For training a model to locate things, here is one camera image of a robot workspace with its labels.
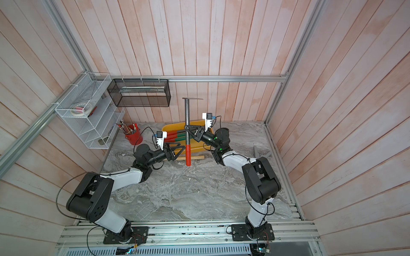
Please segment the yellow plastic storage box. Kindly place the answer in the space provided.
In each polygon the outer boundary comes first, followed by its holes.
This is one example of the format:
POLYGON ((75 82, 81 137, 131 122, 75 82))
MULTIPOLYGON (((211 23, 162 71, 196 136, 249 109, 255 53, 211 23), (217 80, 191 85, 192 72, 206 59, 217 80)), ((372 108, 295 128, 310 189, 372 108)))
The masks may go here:
MULTIPOLYGON (((174 130, 184 130, 185 123, 173 123, 173 124, 167 124, 162 128, 162 131, 164 132, 169 132, 169 131, 174 131, 174 130)), ((180 142, 175 142, 175 143, 180 143, 181 145, 185 146, 185 141, 180 141, 180 142)), ((198 153, 201 151, 206 151, 209 150, 210 146, 206 146, 203 142, 196 142, 195 144, 191 144, 191 153, 198 153)))

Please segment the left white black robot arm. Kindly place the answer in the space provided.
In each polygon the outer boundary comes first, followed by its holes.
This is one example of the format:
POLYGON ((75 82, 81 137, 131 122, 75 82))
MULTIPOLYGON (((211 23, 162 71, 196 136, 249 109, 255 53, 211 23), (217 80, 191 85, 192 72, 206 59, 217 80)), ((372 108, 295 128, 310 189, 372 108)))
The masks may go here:
POLYGON ((126 170, 84 175, 74 193, 66 203, 66 209, 85 220, 107 230, 116 241, 125 244, 131 241, 133 229, 131 221, 109 209, 111 194, 120 188, 146 181, 154 164, 164 160, 174 161, 185 150, 180 143, 166 143, 158 150, 151 150, 147 144, 139 145, 133 156, 135 160, 126 170))

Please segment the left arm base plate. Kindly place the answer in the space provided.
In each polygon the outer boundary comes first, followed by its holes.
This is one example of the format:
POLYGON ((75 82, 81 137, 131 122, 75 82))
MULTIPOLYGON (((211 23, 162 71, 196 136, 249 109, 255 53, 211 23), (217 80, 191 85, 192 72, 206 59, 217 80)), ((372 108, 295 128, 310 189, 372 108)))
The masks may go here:
POLYGON ((123 231, 114 233, 106 232, 103 244, 145 244, 148 235, 148 226, 126 226, 123 231))

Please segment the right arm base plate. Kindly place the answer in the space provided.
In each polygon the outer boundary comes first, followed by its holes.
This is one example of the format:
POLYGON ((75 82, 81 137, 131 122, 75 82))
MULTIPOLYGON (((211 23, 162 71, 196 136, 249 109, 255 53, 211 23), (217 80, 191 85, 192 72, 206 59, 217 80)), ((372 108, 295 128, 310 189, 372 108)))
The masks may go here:
POLYGON ((265 223, 260 227, 248 224, 231 225, 232 239, 234 241, 274 241, 275 236, 271 224, 265 223))

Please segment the green hoe red grip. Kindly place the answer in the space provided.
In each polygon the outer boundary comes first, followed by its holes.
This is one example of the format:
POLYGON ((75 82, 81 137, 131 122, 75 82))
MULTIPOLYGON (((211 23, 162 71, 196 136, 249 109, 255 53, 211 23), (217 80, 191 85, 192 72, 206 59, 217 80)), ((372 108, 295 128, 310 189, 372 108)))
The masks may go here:
POLYGON ((177 141, 177 140, 182 140, 185 137, 186 137, 185 132, 183 132, 183 133, 173 133, 173 134, 168 134, 166 140, 177 141))
POLYGON ((175 142, 180 142, 180 141, 185 141, 186 137, 176 137, 176 138, 170 138, 170 139, 166 139, 165 142, 166 143, 175 143, 175 142))

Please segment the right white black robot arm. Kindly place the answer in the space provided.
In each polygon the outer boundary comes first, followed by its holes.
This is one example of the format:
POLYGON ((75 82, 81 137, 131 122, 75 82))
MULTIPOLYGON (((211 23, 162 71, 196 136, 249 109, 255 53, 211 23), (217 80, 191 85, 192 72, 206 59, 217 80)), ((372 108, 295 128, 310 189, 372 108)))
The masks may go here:
POLYGON ((185 131, 195 141, 203 142, 212 148, 211 153, 217 164, 231 167, 244 176, 245 197, 250 205, 250 212, 244 224, 231 226, 232 239, 274 240, 272 226, 268 224, 267 217, 275 212, 273 199, 281 190, 281 184, 268 159, 249 158, 235 152, 230 147, 227 128, 220 128, 212 133, 201 126, 186 125, 185 131))

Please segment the grey speckled hoe red grip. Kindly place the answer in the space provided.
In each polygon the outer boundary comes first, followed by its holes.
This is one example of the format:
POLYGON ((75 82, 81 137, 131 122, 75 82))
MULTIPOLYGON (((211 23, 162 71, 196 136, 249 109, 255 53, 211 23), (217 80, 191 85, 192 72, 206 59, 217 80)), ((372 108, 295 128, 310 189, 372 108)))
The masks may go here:
POLYGON ((174 130, 174 131, 169 131, 167 132, 167 136, 171 137, 171 136, 178 136, 179 134, 185 133, 185 130, 174 130))

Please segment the wooden handle pick hammer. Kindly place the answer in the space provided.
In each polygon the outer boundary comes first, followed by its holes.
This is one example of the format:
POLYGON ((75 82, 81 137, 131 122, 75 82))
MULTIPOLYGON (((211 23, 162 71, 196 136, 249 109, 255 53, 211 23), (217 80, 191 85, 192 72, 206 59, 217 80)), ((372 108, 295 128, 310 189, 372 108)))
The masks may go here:
MULTIPOLYGON (((204 155, 191 156, 191 160, 204 160, 204 159, 205 159, 205 156, 204 156, 204 155)), ((177 157, 176 160, 177 160, 177 161, 185 161, 185 160, 186 160, 186 156, 177 157)))

